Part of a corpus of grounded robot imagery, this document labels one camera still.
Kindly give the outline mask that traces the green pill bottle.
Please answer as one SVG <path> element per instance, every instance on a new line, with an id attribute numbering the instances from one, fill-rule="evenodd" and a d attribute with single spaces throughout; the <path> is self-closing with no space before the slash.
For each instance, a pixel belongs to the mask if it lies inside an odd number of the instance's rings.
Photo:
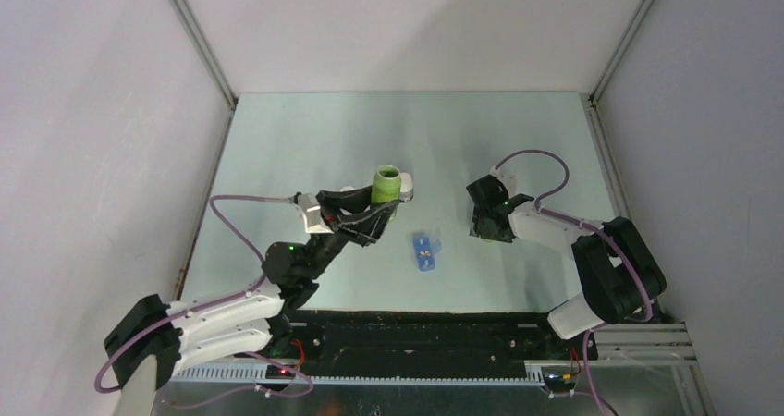
<path id="1" fill-rule="evenodd" d="M 374 173 L 371 188 L 372 207 L 389 202 L 399 203 L 402 186 L 400 170 L 393 165 L 380 165 Z"/>

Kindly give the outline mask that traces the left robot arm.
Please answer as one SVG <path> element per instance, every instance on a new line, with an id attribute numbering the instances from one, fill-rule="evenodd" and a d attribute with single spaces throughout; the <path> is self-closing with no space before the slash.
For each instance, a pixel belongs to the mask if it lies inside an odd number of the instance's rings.
<path id="1" fill-rule="evenodd" d="M 372 186 L 244 199 L 293 205 L 308 240 L 278 241 L 260 251 L 216 211 L 258 258 L 261 275 L 210 299 L 165 302 L 152 294 L 137 300 L 104 339 L 107 360 L 93 382 L 97 392 L 123 389 L 147 358 L 157 362 L 153 385 L 160 389 L 178 373 L 225 356 L 263 351 L 275 358 L 285 355 L 292 345 L 288 313 L 313 296 L 318 277 L 348 244 L 375 244 L 401 203 L 399 193 L 382 193 Z"/>

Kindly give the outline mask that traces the blue pill organizer box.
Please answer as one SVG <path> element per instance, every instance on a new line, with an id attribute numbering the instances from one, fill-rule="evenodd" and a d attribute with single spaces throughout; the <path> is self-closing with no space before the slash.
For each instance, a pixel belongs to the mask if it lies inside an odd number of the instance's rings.
<path id="1" fill-rule="evenodd" d="M 436 269 L 436 258 L 442 250 L 440 232 L 436 229 L 417 231 L 411 237 L 414 258 L 422 273 Z"/>

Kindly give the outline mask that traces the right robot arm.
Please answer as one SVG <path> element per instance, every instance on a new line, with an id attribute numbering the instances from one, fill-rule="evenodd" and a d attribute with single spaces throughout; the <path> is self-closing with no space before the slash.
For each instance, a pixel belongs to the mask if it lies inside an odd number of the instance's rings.
<path id="1" fill-rule="evenodd" d="M 652 317 L 653 301 L 667 280 L 630 219 L 577 219 L 536 205 L 534 197 L 513 193 L 512 186 L 511 178 L 500 174 L 467 186 L 473 203 L 470 233 L 505 243 L 535 242 L 574 262 L 581 291 L 547 315 L 550 326 L 537 335 L 546 357 L 564 357 L 575 336 L 589 329 Z"/>

